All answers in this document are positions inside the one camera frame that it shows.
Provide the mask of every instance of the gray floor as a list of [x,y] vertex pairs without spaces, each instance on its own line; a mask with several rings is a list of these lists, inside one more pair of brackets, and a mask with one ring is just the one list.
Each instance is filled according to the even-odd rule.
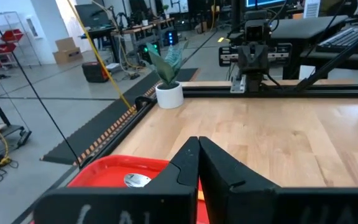
[[[218,43],[227,31],[221,31],[211,37],[210,32],[201,35],[186,33],[190,37],[188,49],[183,53],[189,57],[202,43],[204,46],[184,64],[183,68],[200,68],[198,80],[225,80],[227,68],[218,65],[218,47],[227,42]],[[84,61],[94,60],[91,52],[84,54]],[[45,65],[26,68],[25,72],[33,83],[43,102],[52,114],[65,136],[71,135],[78,128],[97,115],[119,97],[117,92],[107,83],[88,83],[81,71],[83,61],[67,65]],[[313,68],[303,67],[301,76],[307,77]],[[271,74],[280,79],[280,68],[273,68]],[[0,71],[12,77],[1,80],[0,105],[13,124],[24,124],[17,114],[20,112],[29,129],[33,131],[29,142],[18,150],[11,151],[12,159],[19,163],[17,169],[4,168],[7,174],[0,182],[0,224],[11,223],[40,194],[49,188],[70,166],[39,161],[39,158],[60,143],[63,138],[52,124],[45,110],[35,96],[24,76],[18,70]],[[114,74],[122,91],[128,90],[148,72],[141,74],[136,80],[125,80],[124,73]],[[358,71],[337,69],[329,74],[329,78],[354,78],[358,83]],[[12,97],[10,101],[5,91]],[[7,139],[10,144],[17,140],[17,134]]]

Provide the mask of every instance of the wooden table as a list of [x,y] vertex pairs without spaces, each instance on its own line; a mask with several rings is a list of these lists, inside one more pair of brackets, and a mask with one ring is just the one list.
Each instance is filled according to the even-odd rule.
[[154,106],[113,154],[171,159],[190,136],[207,136],[284,187],[358,186],[358,99],[187,98],[172,110]]
[[[140,64],[140,58],[139,58],[139,54],[137,53],[138,48],[141,45],[144,45],[146,43],[152,43],[157,41],[158,39],[158,35],[156,33],[156,31],[154,30],[154,27],[156,27],[157,25],[155,24],[149,24],[147,26],[134,26],[131,29],[127,29],[122,31],[122,34],[124,35],[129,35],[131,37],[131,43],[132,43],[132,52],[135,53],[136,59],[137,59],[137,63]],[[152,30],[152,35],[150,36],[146,36],[147,30]],[[121,35],[121,32],[119,31],[114,31],[111,32],[112,36],[116,36],[116,35]]]

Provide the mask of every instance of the desk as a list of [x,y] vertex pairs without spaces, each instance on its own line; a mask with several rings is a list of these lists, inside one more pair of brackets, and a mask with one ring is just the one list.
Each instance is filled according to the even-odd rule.
[[122,34],[130,35],[133,51],[136,54],[137,63],[140,63],[140,58],[137,54],[137,50],[139,46],[141,46],[142,44],[146,44],[147,42],[155,42],[158,39],[154,31],[155,27],[156,27],[155,24],[150,24],[148,26],[134,26],[131,29],[126,29],[121,32],[115,30],[111,32],[111,36],[114,37]]
[[155,24],[157,26],[157,35],[160,42],[160,47],[164,46],[164,33],[166,31],[170,31],[174,29],[174,18],[168,18],[168,19],[161,19],[157,21],[152,21],[152,24]]
[[[302,52],[300,55],[302,59],[302,65],[311,65],[316,66],[316,69],[322,67],[325,63],[329,62],[331,59],[336,57],[337,53],[325,53],[325,52],[316,52],[315,50],[312,51],[307,58],[305,58],[306,54],[309,52],[309,49]],[[338,68],[345,68],[345,69],[353,69],[358,70],[358,54],[352,55],[349,59],[344,61]]]
[[[183,86],[228,84],[196,83]],[[358,99],[185,98],[153,106],[112,154],[171,159],[190,136],[283,187],[358,186]]]
[[117,47],[116,47],[117,45],[116,45],[114,39],[110,35],[111,31],[113,31],[114,29],[115,28],[112,28],[112,27],[104,28],[104,29],[93,29],[93,30],[89,30],[88,34],[92,40],[92,44],[95,47],[95,49],[98,49],[98,48],[94,44],[94,39],[107,37],[111,44],[111,52],[112,52],[112,57],[114,59],[114,62],[119,63],[119,57],[118,57]]
[[[290,64],[283,68],[283,79],[289,79],[294,73],[299,77],[299,57],[305,48],[316,43],[317,38],[324,32],[332,16],[307,18],[307,19],[281,19],[277,29],[272,34],[271,42],[275,43],[291,43],[292,52]],[[333,35],[345,26],[347,16],[337,16],[327,35]]]

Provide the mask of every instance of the white marking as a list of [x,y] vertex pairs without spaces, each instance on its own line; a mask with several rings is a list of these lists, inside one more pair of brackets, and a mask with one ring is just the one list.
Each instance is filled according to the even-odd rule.
[[90,205],[82,206],[81,211],[80,211],[80,216],[78,217],[76,224],[84,224],[85,216],[88,213],[88,211],[90,211],[90,210],[91,210]]
[[122,211],[119,217],[119,224],[132,224],[131,215],[127,211]]

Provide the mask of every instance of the metal bracket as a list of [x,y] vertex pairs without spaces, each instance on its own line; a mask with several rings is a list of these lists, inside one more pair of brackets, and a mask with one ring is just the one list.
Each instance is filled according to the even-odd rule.
[[232,79],[230,93],[245,93],[246,92],[246,76],[242,75],[241,80]]
[[136,111],[140,111],[140,109],[142,109],[145,105],[151,103],[153,101],[153,99],[151,99],[150,97],[147,96],[138,96],[135,99],[135,107],[136,107]]

